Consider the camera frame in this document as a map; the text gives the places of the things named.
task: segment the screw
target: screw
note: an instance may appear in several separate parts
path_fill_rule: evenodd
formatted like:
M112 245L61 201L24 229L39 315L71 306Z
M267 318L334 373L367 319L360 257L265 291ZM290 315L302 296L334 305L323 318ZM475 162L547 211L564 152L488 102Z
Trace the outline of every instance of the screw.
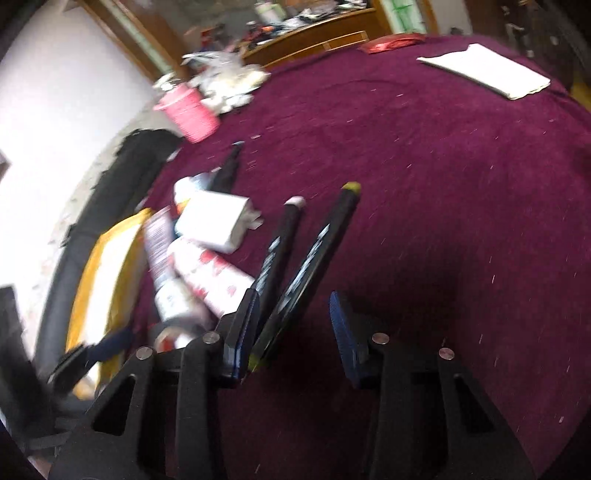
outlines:
M203 341L208 345L219 342L220 338L220 334L217 332L205 332L203 334Z
M135 356L140 360L146 360L152 356L152 349L149 346L141 346L135 351Z
M439 356L444 360L453 360L456 354L453 353L451 348L443 347L439 349Z
M388 335L386 335L385 333L374 333L371 336L372 342L373 343L377 343L378 345L386 345L386 343L388 343L390 341L390 337Z

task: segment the white paper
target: white paper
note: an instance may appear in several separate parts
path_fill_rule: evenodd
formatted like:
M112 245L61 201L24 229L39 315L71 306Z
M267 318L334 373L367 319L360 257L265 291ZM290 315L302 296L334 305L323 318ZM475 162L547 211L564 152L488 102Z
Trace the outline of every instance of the white paper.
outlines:
M232 253L241 242L248 224L244 216L252 211L246 197L226 193L195 191L178 218L176 231L216 252Z
M478 43L469 45L465 51L430 59L419 57L417 60L487 85L510 100L539 92L550 85L549 78Z

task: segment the clutter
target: clutter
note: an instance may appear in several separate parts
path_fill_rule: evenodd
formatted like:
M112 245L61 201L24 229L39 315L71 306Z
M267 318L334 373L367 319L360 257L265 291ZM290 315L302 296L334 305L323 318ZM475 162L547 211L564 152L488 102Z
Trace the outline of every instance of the clutter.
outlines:
M262 223L257 221L260 214L249 198L199 190L178 218L176 231L204 247L232 253L246 231Z
M201 48L203 50L223 50L230 42L226 25L223 23L201 30Z
M205 70L189 81L206 97L203 104L216 114L227 113L252 100L248 95L259 88L269 77L260 65L243 66L239 54L225 51L201 51L183 56L183 64Z
M259 321L260 335L252 347L248 364L251 372L272 354L289 325L303 315L349 227L351 217L359 203L360 193L361 185L355 181L343 185L337 201L300 269L277 301L271 314L267 318L262 317Z
M299 28L365 8L367 3L363 0L319 0L306 4L303 9L288 6L286 13L279 4L259 2L255 10L260 22L250 21L246 24L248 32L236 43L236 49L244 53Z
M238 155L244 145L243 141L232 144L233 148L228 158L221 167L214 171L203 172L194 177L183 177L174 184L174 203L177 206L177 213L183 213L184 208L199 190L210 190L211 192L230 193L236 175L238 174Z
M398 33L365 42L359 49L365 53L379 53L381 51L396 50L397 48L424 43L426 39L427 37L422 33Z
M154 87L165 92L154 110L164 111L191 143L200 142L219 127L219 119L202 105L199 92L174 78L174 73L163 76Z
M66 351L99 343L109 332L127 325L146 267L142 226L151 215L151 210L144 209L99 237L78 285ZM94 398L97 388L111 380L123 360L120 353L94 365L75 386L75 395Z
M419 57L417 60L474 80L509 100L523 98L550 85L549 78L478 43L469 45L465 51L455 51L430 59Z
M158 315L167 326L178 326L181 322L188 334L203 333L214 328L215 323L205 305L191 294L170 265L168 247L172 243L173 222L166 207L144 225L144 244L156 290L154 303ZM167 334L162 334L157 340L158 349L164 348L163 344L169 338Z
M203 300L218 318L235 312L246 289L254 282L254 278L215 252L183 236L170 245L168 255L174 269L193 294Z

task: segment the white box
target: white box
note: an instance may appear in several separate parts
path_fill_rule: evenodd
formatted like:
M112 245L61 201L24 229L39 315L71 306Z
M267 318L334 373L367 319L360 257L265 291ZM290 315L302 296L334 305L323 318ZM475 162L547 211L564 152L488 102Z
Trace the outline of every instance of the white box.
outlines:
M206 248L230 254L257 217L249 198L199 190L184 208L176 231Z

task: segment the white wall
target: white wall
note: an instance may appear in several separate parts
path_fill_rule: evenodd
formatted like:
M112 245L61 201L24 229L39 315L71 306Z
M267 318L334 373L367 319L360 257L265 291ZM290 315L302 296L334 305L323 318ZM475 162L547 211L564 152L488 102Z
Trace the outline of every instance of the white wall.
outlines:
M461 28L464 35L472 35L472 24L463 0L431 0L439 33L449 35L452 27Z
M0 63L0 285L20 311L51 231L91 162L153 97L149 81L81 8L49 0Z

